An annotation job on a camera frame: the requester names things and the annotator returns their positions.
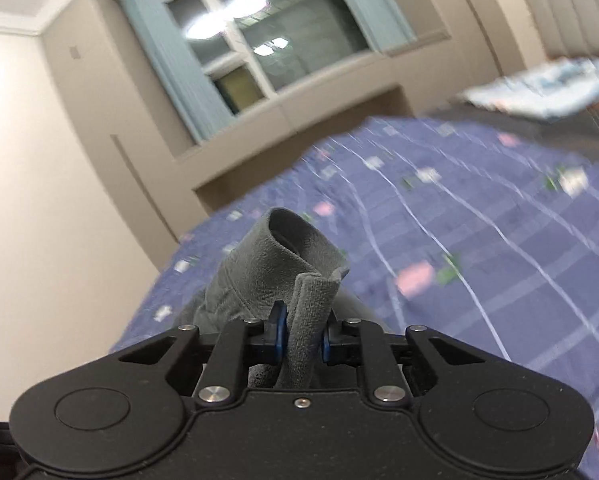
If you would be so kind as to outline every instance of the window frame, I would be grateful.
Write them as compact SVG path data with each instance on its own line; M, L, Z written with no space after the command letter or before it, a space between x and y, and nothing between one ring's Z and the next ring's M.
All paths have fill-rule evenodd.
M164 4L167 5L174 0L162 1ZM222 12L225 8L223 0L201 0L201 2L202 4L204 4L208 12ZM236 68L239 68L240 66L245 66L249 70L250 74L252 75L252 78L254 79L255 83L259 86L263 94L263 99L261 99L259 102L254 103L245 110L241 110L240 113L236 115L237 117L239 117L244 112L264 105L266 102L278 100L281 97L281 95L284 95L295 85L304 84L305 79L317 76L322 70L327 70L329 68L328 66L326 66L314 73L308 73L300 79L293 81L289 85L286 85L283 88L276 90L270 79L268 79L268 76L262 68L262 65L259 63L257 55L253 52L252 48L247 43L246 38L244 38L242 31L237 26L234 20L230 20L229 22L227 22L226 29L224 30L223 34L224 39L232 52L220 56L212 62L209 62L206 65L204 65L202 67L204 74L214 81L232 72ZM340 62L345 61L349 57L352 56L343 57L334 64L339 64Z
M174 0L163 0L164 4L169 4L172 1ZM222 13L225 8L223 0L201 0L201 2L208 12ZM263 71L262 66L257 61L255 53L246 42L246 38L244 38L244 35L242 34L242 31L239 30L239 27L237 27L237 24L232 20L226 22L226 28L223 34L224 39L232 52L224 54L204 65L204 67L202 67L204 73L215 80L232 72L240 66L245 66L262 91L264 98L267 100L274 99L278 93L268 79L268 76L266 76L266 73Z

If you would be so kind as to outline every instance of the blue bedsheet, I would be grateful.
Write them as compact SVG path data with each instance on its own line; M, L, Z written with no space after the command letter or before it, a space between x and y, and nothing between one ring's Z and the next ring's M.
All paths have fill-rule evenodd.
M579 167L570 196L559 176ZM599 164L479 124L369 119L186 235L115 349L168 329L272 206L345 251L343 284L392 330L426 324L558 378L599 425ZM599 443L583 469L599 479Z

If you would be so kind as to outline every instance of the wall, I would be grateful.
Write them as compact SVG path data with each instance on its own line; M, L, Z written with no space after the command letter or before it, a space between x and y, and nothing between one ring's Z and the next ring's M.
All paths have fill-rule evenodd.
M115 0L73 0L45 30L42 43L87 155L131 231L161 267L177 237L215 208L206 191L235 181L207 186L212 180L262 152L276 163L279 150L271 151L273 146L304 133L297 145L327 135L311 128L396 88L402 101L397 108L422 114L499 75L466 0L398 4L407 16L417 14L416 44L351 56L301 79L202 146L192 145ZM282 146L288 149L284 160L295 155L291 146Z
M518 50L526 67L539 65L547 60L541 38L535 28L531 11L526 0L497 0L502 9Z
M27 387L105 354L155 277L39 40L0 35L0 420Z
M172 160L192 140L113 0L73 0L42 36L66 110L151 261L206 218Z

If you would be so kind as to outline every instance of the gray cloth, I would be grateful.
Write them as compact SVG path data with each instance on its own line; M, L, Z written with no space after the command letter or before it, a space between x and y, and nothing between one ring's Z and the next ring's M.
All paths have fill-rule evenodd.
M371 311L340 290L348 273L341 251L310 223L287 209L271 209L225 258L215 278L184 308L176 324L221 332L230 320L267 319L276 300L288 306L288 350L281 369L253 367L250 386L307 388L354 386L352 368L313 370L331 309L339 319L375 321Z

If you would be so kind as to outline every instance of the metal screw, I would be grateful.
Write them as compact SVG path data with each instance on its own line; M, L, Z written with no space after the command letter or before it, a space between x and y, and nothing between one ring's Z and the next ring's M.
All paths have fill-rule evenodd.
M311 404L310 399L295 399L296 408L308 408Z
M375 390L375 397L382 402L397 402L406 397L406 391L399 386L388 384L387 386L378 387Z
M199 391L199 399L204 402L221 402L230 397L230 390L223 386L206 386Z

